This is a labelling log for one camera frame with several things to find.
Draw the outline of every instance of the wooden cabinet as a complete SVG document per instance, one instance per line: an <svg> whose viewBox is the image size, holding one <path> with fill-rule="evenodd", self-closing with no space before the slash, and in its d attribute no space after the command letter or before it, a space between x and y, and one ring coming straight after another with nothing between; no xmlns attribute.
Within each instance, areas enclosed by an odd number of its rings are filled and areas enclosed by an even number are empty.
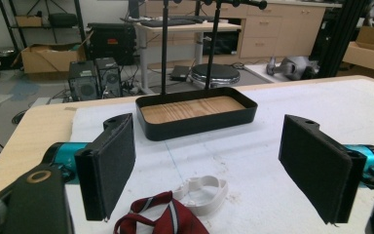
<svg viewBox="0 0 374 234"><path fill-rule="evenodd" d="M194 15L194 1L180 4L170 2L169 15ZM222 19L240 19L242 32L239 35L236 55L216 56L215 62L233 63L258 61L269 57L309 56L315 44L325 7L268 4L261 11L256 7L241 4L235 8L223 4L220 9ZM202 5L200 14L214 16L215 4ZM143 16L160 17L162 2L146 2L140 9ZM161 45L161 37L151 39L151 43ZM170 45L194 43L193 33L169 34Z"/></svg>
<svg viewBox="0 0 374 234"><path fill-rule="evenodd" d="M325 8L269 4L247 12L241 58L309 56Z"/></svg>

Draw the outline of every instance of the maroon fabric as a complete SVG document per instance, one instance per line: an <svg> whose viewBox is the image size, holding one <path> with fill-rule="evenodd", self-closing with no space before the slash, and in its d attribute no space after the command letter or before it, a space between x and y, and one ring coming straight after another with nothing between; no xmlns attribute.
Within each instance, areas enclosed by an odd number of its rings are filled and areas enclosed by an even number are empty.
<svg viewBox="0 0 374 234"><path fill-rule="evenodd" d="M162 204L168 204L162 216L152 221L139 213ZM154 226L153 234L207 234L208 231L190 210L177 200L172 192L160 193L154 197L143 198L131 204L131 211L120 218L114 227L115 234L135 234L136 223Z"/></svg>

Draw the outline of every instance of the wall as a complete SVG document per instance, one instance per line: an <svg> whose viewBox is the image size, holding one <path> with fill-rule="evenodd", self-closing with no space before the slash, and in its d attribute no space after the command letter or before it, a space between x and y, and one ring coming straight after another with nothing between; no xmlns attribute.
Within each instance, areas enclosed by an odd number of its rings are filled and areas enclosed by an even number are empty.
<svg viewBox="0 0 374 234"><path fill-rule="evenodd" d="M13 0L16 3L16 10L19 15L26 14L27 11L36 2L31 0ZM60 7L69 13L74 13L74 2L73 0L54 0ZM49 8L51 12L59 13L62 12L56 7L50 0L48 0ZM81 13L83 16L84 26L87 26L89 22L111 22L111 23L122 23L120 18L123 18L128 9L127 0L80 0ZM6 4L6 9L10 12L10 7ZM45 1L41 2L32 10L31 15L35 15L38 10L43 12L44 16L47 16L45 7ZM54 43L54 35L51 30L46 29L25 29L24 35L26 43ZM71 29L57 29L56 38L58 43L69 43L80 41L78 30ZM12 41L8 29L6 27L4 18L2 17L0 10L0 47L12 47Z"/></svg>

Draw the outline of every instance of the chair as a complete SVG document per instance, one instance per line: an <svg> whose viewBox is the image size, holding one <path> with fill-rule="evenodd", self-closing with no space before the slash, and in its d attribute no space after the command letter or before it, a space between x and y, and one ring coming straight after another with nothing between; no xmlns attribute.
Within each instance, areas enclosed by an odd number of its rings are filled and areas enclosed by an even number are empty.
<svg viewBox="0 0 374 234"><path fill-rule="evenodd" d="M199 82L206 82L207 64L199 64L191 69L191 78ZM240 72L232 66L213 64L211 66L210 87L218 85L233 85L240 80Z"/></svg>

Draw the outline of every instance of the desk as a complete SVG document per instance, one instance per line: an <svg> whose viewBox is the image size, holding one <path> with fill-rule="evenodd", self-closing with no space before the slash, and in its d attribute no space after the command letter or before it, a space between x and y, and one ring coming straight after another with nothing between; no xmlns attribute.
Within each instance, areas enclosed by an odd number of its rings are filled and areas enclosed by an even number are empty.
<svg viewBox="0 0 374 234"><path fill-rule="evenodd" d="M140 23L135 24L138 29L138 45L140 50L140 70L141 70L141 87L144 94L154 94L148 87L147 66L148 63L160 62L162 57L161 47L148 47L147 33L161 34L163 29L161 27L147 27ZM211 32L213 28L212 22L196 23L191 25L170 26L168 32L197 32L197 41L195 48L193 45L177 45L168 46L167 60L183 60L196 59L196 64L202 63L203 56L203 37L205 32ZM217 31L235 31L242 27L230 23L219 23Z"/></svg>
<svg viewBox="0 0 374 234"><path fill-rule="evenodd" d="M210 233L363 233L374 191L358 190L348 224L324 225L278 156L285 113L318 122L324 133L341 143L374 144L374 80L352 76L237 89L259 104L251 124L157 142L145 138L134 118L136 163L111 221L83 220L83 212L77 212L83 209L81 199L74 197L77 187L67 186L76 233L111 233L115 221L135 199L174 189L188 177L203 175L219 176L229 183L221 209L202 218ZM83 107L95 110L97 118L89 116L86 120L99 125L99 116L111 114L107 113L110 110L134 111L135 99L72 102L28 110L0 155L0 190L39 164L54 142L69 141L76 113L89 110Z"/></svg>

